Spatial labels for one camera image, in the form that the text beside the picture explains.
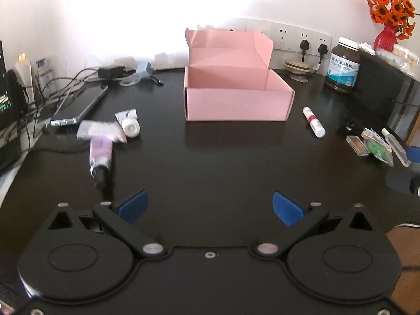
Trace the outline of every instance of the white bottle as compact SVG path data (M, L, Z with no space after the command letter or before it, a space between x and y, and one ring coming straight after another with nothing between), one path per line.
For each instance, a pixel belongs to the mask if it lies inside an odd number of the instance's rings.
M32 85L31 63L26 60L25 54L19 56L19 61L15 64L18 82L26 89L29 97L28 104L35 102L34 89Z
M303 108L303 114L305 115L306 119L308 120L313 132L315 133L316 137L324 137L325 136L325 129L322 126L321 122L318 121L314 113L308 107Z
M392 135L387 129L382 129L382 135L385 137L385 140L388 142L388 144L391 146L393 152L396 154L396 156L400 159L402 165L404 167L410 166L411 161L407 158L407 153L405 152L404 148L400 143L397 141L397 139Z

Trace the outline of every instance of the black tube cap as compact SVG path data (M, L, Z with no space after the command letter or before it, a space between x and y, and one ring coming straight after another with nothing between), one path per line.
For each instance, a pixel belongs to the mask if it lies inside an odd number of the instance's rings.
M95 187L99 190L104 190L106 187L106 179L108 176L108 169L104 166L97 166L92 170Z

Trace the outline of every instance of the box lid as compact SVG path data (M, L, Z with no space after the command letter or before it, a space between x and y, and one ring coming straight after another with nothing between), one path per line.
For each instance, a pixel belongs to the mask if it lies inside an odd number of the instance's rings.
M190 66L268 68L273 42L260 31L185 30Z

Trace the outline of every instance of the bottle label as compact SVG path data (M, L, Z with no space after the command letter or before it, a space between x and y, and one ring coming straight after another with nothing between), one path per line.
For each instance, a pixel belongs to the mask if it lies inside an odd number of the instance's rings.
M339 84L353 87L356 83L359 67L360 64L331 54L327 77Z

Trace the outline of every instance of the brown wooden floor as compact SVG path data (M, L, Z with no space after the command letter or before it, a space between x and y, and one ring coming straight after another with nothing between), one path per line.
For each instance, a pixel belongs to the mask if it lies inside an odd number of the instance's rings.
M420 228L395 228L388 238L403 266L420 266ZM410 315L416 315L420 311L420 271L403 272L392 299Z

